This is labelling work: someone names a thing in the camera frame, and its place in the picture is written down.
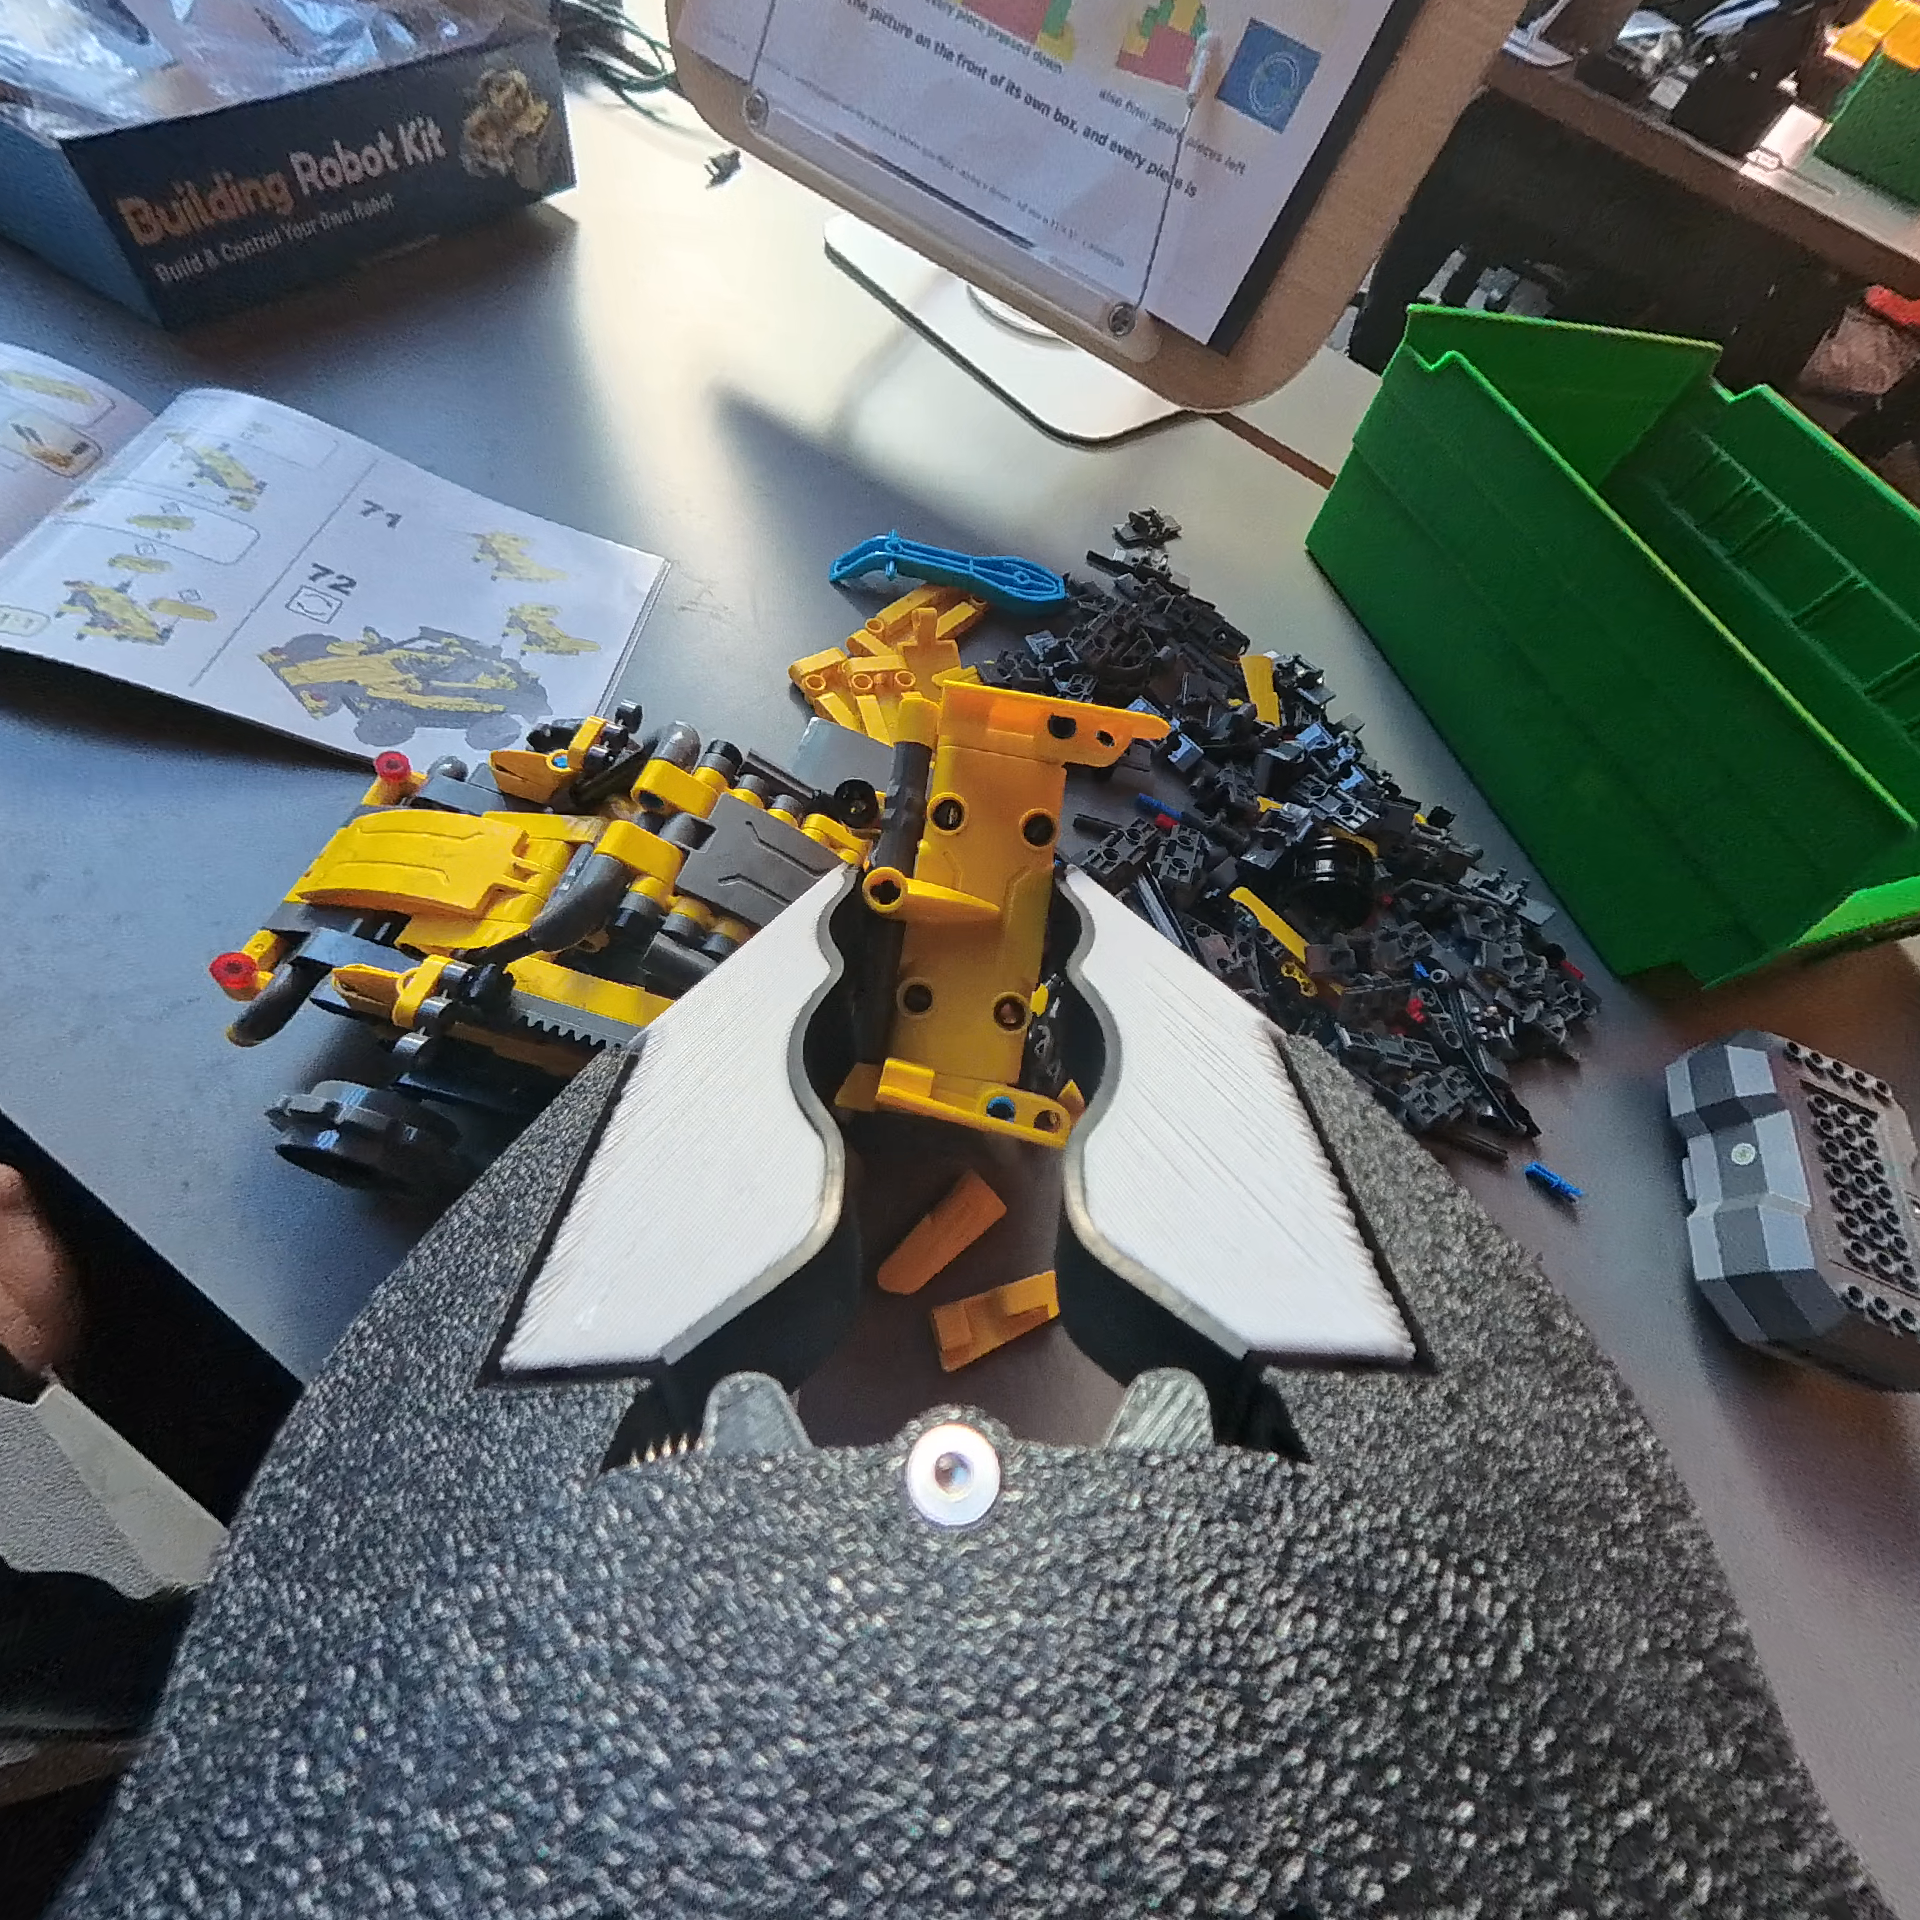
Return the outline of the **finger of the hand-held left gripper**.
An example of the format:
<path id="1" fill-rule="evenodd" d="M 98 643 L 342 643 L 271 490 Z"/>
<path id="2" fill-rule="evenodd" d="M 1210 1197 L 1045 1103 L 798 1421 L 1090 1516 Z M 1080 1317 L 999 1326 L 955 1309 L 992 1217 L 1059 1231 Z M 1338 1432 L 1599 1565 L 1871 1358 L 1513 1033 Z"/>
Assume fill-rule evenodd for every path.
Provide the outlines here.
<path id="1" fill-rule="evenodd" d="M 1 1396 L 1 1557 L 130 1597 L 199 1588 L 227 1530 L 63 1385 Z"/>

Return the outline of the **toy kit cardboard box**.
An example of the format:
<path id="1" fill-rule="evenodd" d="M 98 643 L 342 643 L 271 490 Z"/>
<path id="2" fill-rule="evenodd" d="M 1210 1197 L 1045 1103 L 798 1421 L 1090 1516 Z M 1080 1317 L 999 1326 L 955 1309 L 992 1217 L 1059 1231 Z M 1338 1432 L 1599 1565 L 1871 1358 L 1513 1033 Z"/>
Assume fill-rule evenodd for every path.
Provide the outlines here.
<path id="1" fill-rule="evenodd" d="M 573 182 L 553 24 L 398 68 L 40 138 L 5 121 L 5 236 L 159 327 L 540 203 Z"/>

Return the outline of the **yellow toy frame piece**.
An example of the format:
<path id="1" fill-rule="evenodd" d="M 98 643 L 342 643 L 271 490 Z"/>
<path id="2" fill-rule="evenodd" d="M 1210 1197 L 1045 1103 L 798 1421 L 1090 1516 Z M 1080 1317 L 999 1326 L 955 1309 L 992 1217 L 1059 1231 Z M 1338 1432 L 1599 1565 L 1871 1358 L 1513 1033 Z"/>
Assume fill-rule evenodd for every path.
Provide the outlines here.
<path id="1" fill-rule="evenodd" d="M 947 677 L 978 680 L 960 662 L 959 642 L 984 611 L 980 598 L 921 585 L 874 611 L 843 649 L 794 660 L 788 677 L 815 716 L 890 748 L 908 694 L 937 701 Z"/>

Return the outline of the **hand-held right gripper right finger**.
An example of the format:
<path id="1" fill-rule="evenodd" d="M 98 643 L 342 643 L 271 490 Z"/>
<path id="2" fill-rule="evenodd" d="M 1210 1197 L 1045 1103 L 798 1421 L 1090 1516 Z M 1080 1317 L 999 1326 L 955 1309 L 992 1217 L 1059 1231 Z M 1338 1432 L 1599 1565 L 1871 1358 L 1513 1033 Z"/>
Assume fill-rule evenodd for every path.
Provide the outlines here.
<path id="1" fill-rule="evenodd" d="M 1408 1366 L 1281 1032 L 1090 875 L 1059 898 L 1080 919 L 1068 982 L 1103 1044 L 1062 1157 L 1080 1241 L 1233 1358 Z"/>

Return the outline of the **paper instruction booklet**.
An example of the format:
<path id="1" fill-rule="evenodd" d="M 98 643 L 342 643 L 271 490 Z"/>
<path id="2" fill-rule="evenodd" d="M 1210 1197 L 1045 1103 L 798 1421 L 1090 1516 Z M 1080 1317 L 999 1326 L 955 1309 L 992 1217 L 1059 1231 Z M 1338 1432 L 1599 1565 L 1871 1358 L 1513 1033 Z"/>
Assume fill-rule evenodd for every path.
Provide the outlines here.
<path id="1" fill-rule="evenodd" d="M 662 558 L 263 397 L 147 413 L 1 349 L 1 647 L 345 755 L 511 748 L 611 689 Z"/>

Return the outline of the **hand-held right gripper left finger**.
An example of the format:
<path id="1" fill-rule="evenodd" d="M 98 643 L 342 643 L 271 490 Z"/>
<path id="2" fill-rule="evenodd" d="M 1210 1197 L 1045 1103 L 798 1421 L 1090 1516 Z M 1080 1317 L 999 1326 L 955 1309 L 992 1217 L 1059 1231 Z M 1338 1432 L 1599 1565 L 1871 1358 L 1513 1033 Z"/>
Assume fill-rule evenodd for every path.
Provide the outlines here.
<path id="1" fill-rule="evenodd" d="M 828 1246 L 844 1142 L 804 1068 L 843 956 L 828 869 L 626 1050 L 506 1329 L 511 1378 L 677 1363 Z"/>

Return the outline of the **teal brick separator tool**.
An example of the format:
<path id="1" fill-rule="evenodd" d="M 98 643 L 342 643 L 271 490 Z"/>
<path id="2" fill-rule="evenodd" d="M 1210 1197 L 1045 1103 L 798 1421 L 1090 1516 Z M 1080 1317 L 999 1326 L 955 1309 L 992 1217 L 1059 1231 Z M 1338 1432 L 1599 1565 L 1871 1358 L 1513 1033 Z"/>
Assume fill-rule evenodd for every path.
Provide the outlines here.
<path id="1" fill-rule="evenodd" d="M 1006 614 L 1049 614 L 1069 602 L 1068 580 L 1042 564 L 1013 555 L 954 552 L 897 529 L 856 542 L 828 565 L 835 585 L 866 579 L 955 588 Z"/>

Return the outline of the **grey toy brick block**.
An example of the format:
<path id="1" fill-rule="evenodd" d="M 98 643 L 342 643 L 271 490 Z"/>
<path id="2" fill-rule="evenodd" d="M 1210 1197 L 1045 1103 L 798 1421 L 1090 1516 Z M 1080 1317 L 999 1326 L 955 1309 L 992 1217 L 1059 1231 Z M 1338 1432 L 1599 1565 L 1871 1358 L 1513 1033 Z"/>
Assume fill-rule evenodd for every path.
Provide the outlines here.
<path id="1" fill-rule="evenodd" d="M 1668 1064 L 1694 1283 L 1745 1344 L 1918 1390 L 1915 1133 L 1885 1079 L 1745 1029 Z"/>

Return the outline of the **green plastic bin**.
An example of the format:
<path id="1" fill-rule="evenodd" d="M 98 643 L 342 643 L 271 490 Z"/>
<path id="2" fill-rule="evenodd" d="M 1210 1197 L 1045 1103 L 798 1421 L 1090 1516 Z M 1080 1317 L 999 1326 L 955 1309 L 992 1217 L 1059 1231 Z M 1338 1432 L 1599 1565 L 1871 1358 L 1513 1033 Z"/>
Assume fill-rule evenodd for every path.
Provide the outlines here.
<path id="1" fill-rule="evenodd" d="M 1712 344 L 1413 304 L 1305 546 L 1618 972 L 1915 935 L 1918 518 Z"/>

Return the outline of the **yellow toy brick assembly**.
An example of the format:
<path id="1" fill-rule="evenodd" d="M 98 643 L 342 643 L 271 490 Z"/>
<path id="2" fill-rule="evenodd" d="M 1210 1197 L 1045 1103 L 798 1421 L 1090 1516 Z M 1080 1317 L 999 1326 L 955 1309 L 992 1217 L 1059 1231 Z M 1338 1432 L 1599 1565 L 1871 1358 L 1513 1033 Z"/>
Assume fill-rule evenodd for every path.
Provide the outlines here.
<path id="1" fill-rule="evenodd" d="M 1109 768 L 1171 723 L 994 684 L 909 694 L 858 881 L 844 1109 L 929 1115 L 1058 1147 L 1069 1114 L 1021 1084 L 1073 764 Z"/>

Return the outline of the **pile of black toy bricks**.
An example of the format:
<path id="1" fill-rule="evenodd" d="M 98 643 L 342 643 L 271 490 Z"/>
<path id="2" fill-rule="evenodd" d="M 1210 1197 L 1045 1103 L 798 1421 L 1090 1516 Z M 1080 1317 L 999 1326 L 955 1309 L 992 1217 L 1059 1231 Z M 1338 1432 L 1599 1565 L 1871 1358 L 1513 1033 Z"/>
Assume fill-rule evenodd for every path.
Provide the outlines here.
<path id="1" fill-rule="evenodd" d="M 1288 1033 L 1344 1062 L 1408 1133 L 1500 1161 L 1536 1138 L 1516 1071 L 1575 1062 L 1598 998 L 1551 907 L 1489 869 L 1337 712 L 1320 662 L 1248 638 L 1131 510 L 1068 602 L 980 666 L 1171 723 L 1124 775 L 1087 775 L 1069 855 Z"/>

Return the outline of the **yellow black toy brick vehicle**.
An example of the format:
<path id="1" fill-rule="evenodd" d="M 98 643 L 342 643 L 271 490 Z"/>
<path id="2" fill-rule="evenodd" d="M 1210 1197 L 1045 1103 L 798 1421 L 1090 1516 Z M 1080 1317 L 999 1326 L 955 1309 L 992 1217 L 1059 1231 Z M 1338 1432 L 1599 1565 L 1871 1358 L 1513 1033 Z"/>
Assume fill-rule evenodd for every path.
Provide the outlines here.
<path id="1" fill-rule="evenodd" d="M 236 1046 L 305 1004 L 371 1029 L 372 1081 L 276 1099 L 276 1153 L 349 1188 L 442 1195 L 454 1109 L 534 1115 L 697 988 L 828 869 L 878 782 L 817 785 L 638 705 L 534 725 L 481 764 L 389 751 L 368 799 L 242 949 L 210 961 Z"/>

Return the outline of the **person's left hand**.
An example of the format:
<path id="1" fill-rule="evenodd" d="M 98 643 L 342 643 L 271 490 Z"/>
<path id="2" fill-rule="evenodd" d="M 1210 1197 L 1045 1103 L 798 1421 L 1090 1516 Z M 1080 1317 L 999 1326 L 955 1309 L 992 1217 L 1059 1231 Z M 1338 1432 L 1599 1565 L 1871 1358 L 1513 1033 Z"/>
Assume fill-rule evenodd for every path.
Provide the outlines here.
<path id="1" fill-rule="evenodd" d="M 1 1163 L 1 1345 L 33 1375 L 61 1372 L 80 1339 L 72 1262 L 32 1184 Z"/>

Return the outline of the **monitor showing building instructions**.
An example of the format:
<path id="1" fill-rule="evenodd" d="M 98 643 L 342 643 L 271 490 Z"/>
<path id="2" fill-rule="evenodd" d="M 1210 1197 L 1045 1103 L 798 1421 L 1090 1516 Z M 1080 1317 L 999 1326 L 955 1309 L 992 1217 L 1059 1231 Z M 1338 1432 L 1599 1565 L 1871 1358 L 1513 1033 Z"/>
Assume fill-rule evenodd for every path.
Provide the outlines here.
<path id="1" fill-rule="evenodd" d="M 685 3 L 689 103 L 831 257 L 1069 443 L 1322 349 L 1507 3 Z"/>

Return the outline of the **yellow toy wedge panel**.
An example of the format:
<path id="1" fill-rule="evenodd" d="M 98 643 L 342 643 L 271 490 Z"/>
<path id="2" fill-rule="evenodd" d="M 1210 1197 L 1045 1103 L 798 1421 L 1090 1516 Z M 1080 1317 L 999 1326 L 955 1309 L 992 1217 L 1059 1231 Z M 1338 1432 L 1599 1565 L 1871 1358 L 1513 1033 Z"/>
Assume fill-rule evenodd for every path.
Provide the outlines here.
<path id="1" fill-rule="evenodd" d="M 1058 1280 L 1051 1269 L 937 1305 L 929 1309 L 929 1324 L 938 1366 L 943 1372 L 959 1372 L 1052 1322 L 1058 1309 Z"/>
<path id="2" fill-rule="evenodd" d="M 880 1292 L 920 1292 L 959 1255 L 964 1255 L 994 1223 L 1005 1217 L 1005 1200 L 972 1168 L 903 1235 L 875 1265 Z"/>

